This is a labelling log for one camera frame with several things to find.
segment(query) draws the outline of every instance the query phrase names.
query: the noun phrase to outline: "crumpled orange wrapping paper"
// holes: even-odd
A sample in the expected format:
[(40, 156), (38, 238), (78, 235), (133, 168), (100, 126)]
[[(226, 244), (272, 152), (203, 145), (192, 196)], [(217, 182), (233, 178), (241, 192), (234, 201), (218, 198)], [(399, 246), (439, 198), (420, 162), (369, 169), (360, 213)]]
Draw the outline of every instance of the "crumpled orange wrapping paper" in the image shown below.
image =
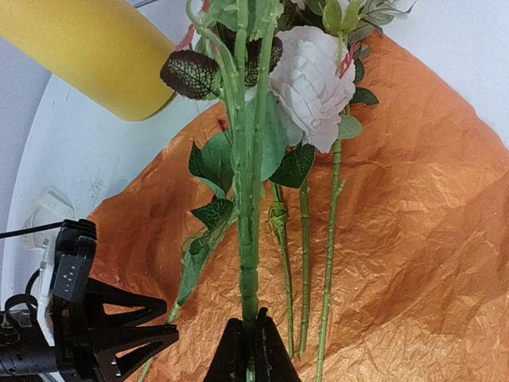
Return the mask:
[[(380, 105), (352, 109), (365, 132), (344, 144), (324, 380), (508, 381), (509, 153), (421, 62), (387, 38), (369, 42), (362, 85)], [(192, 141), (203, 144), (225, 119), (222, 106), (203, 113), (93, 213), (95, 277), (173, 305), (181, 245), (201, 228), (189, 210), (212, 196), (188, 173)], [(331, 178), (332, 156), (321, 155), (309, 177), (312, 306), (308, 351), (295, 361), (303, 381), (315, 376)], [(285, 199), (297, 341), (298, 192)], [(262, 216), (269, 205), (270, 192)], [(286, 341), (282, 258), (265, 220), (261, 235), (260, 305)], [(227, 320), (240, 317), (238, 265), (232, 229), (181, 311), (181, 339), (148, 381), (202, 381)]]

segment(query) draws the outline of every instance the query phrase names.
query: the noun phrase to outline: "bouquet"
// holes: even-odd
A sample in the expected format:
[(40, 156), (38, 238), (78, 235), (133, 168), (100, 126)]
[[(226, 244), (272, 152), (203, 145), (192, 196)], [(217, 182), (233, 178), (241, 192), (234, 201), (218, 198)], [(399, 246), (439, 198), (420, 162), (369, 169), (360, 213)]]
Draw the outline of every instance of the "bouquet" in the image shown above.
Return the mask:
[[(193, 144), (189, 172), (213, 192), (210, 203), (191, 213), (204, 228), (183, 243), (183, 275), (173, 322), (198, 284), (200, 273), (227, 231), (237, 224), (239, 289), (243, 328), (255, 335), (258, 315), (259, 201), (270, 183), (270, 225), (280, 245), (286, 275), (288, 354), (295, 356), (292, 281), (286, 239), (284, 188), (300, 190), (303, 303), (298, 353), (305, 352), (309, 327), (310, 229), (307, 177), (317, 155), (333, 155), (328, 252), (321, 312), (317, 377), (323, 375), (328, 307), (332, 285), (338, 198), (345, 140), (363, 132), (350, 105), (379, 101), (361, 86), (363, 60), (371, 48), (363, 40), (398, 14), (391, 0), (204, 0), (164, 67), (161, 78), (180, 95), (224, 102), (228, 123), (202, 147)], [(200, 35), (192, 46), (195, 33)], [(147, 363), (140, 381), (150, 370)], [(247, 367), (247, 380), (255, 368)]]

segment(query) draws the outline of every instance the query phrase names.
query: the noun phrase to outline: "yellow vase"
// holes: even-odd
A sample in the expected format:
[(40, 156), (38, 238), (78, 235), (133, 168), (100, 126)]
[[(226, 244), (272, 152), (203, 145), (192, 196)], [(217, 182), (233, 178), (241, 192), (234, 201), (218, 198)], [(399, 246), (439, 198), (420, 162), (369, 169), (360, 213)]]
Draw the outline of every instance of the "yellow vase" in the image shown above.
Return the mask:
[(0, 0), (0, 36), (121, 119), (173, 94), (159, 78), (172, 42), (125, 0)]

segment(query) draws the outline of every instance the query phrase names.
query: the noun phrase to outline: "white tabletop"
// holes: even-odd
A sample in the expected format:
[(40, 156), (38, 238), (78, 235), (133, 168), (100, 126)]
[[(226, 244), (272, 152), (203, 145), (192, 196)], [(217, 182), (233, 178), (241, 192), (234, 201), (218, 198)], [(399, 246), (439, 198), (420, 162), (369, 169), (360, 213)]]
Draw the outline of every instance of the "white tabletop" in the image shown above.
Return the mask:
[[(188, 27), (182, 0), (159, 0), (141, 11), (172, 41)], [(406, 19), (386, 27), (393, 40), (455, 88), (509, 144), (505, 102), (509, 84), (509, 2), (419, 0)], [(53, 76), (42, 98), (21, 160), (8, 229), (20, 228), (36, 200), (50, 189), (63, 193), (88, 216), (121, 193), (180, 129), (210, 103), (177, 97), (161, 114), (123, 122)], [(6, 241), (2, 303), (25, 288), (40, 254), (19, 239)]]

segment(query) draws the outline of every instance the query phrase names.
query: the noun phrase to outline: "black cable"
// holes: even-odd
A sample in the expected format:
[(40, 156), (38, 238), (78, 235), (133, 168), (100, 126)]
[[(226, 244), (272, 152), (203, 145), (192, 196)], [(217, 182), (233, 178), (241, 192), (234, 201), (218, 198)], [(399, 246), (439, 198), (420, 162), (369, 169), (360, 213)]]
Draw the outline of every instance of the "black cable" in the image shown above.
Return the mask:
[(48, 230), (54, 229), (54, 228), (60, 228), (63, 223), (64, 223), (63, 221), (60, 221), (58, 223), (40, 225), (38, 227), (20, 229), (18, 231), (0, 233), (0, 239), (6, 239), (8, 237), (14, 237), (14, 236), (27, 235), (29, 233), (35, 233), (35, 232), (48, 231)]
[(37, 280), (37, 277), (39, 277), (39, 274), (41, 273), (40, 270), (36, 270), (33, 275), (30, 277), (30, 280), (27, 282), (26, 284), (26, 288), (25, 288), (25, 294), (32, 294), (32, 287), (33, 287), (33, 284), (35, 283), (35, 280)]

